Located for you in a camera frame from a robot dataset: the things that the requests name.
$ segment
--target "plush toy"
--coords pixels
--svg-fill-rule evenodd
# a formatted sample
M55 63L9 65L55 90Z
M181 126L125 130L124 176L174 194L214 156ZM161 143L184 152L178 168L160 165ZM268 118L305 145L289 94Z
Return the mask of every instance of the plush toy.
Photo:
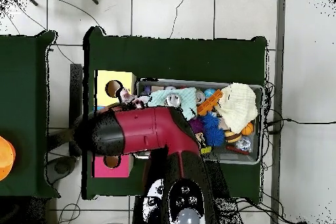
M190 124L190 127L194 133L200 133L204 131L203 122L198 117L189 120L188 123Z
M224 142L224 131L218 127L210 127L205 130L205 140L209 146L221 146Z
M205 116L201 117L201 120L204 124L205 129L209 129L209 128L212 128L212 127L218 129L219 118L214 117L212 112L208 111Z

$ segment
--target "orange ball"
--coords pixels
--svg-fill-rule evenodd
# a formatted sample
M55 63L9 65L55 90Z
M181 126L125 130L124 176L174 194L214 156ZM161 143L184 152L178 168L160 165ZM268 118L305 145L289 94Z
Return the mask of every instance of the orange ball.
M241 131L241 134L242 135L250 135L253 132L253 130L254 130L253 124L251 122L249 122L247 124L247 126L245 126L243 128L243 130Z

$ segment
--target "purple toy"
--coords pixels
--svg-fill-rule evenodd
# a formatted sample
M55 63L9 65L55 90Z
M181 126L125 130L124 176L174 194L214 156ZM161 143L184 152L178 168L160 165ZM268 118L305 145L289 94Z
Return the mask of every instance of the purple toy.
M199 118L194 118L189 120L188 122L190 124L190 127L192 128L192 131L196 133L200 133L204 131L204 126L202 121Z

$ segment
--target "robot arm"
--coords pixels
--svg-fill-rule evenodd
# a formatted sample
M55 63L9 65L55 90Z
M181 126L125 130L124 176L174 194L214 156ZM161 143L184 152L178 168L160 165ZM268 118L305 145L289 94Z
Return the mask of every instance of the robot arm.
M81 122L74 134L77 144L103 156L167 147L162 224L180 224L193 209L205 224L218 224L198 142L182 113L171 107L112 109Z

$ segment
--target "blue fuzzy toy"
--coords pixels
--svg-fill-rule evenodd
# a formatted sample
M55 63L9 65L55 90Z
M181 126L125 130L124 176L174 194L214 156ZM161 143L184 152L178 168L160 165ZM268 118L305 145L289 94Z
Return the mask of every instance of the blue fuzzy toy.
M205 129L209 129L209 128L212 128L212 127L218 129L219 118L214 117L211 112L207 112L207 114L205 116L203 116L201 120L204 124Z
M209 146L221 146L224 143L224 131L217 127L205 130L205 140Z

